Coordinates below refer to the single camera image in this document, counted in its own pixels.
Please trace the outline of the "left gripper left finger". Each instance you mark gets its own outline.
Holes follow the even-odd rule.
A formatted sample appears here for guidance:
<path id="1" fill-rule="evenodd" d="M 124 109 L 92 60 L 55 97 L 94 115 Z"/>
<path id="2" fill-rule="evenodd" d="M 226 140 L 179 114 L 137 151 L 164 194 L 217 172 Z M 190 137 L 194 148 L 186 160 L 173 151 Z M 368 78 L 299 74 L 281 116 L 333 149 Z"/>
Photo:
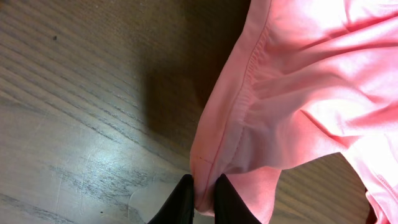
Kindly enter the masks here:
<path id="1" fill-rule="evenodd" d="M 148 224 L 192 224 L 194 210 L 193 177 L 185 174 Z"/>

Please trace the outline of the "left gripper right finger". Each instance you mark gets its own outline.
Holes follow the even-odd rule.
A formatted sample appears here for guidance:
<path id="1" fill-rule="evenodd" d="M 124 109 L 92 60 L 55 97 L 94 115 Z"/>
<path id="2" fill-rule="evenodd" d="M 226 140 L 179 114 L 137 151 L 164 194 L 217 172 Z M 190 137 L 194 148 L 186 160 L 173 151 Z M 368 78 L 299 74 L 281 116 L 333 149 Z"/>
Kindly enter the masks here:
<path id="1" fill-rule="evenodd" d="M 215 184 L 214 212 L 215 224 L 261 224 L 225 174 Z"/>

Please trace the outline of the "pink t-shirt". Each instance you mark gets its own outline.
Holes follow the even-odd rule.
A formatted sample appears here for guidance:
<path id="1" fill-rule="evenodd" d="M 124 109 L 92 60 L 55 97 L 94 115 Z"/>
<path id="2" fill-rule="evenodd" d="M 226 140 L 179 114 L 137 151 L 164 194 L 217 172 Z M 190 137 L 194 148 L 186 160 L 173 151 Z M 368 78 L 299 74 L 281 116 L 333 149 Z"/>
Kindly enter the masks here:
<path id="1" fill-rule="evenodd" d="M 291 169 L 339 152 L 397 222 L 397 2 L 252 1 L 190 151 L 195 207 L 226 174 L 268 223 Z"/>

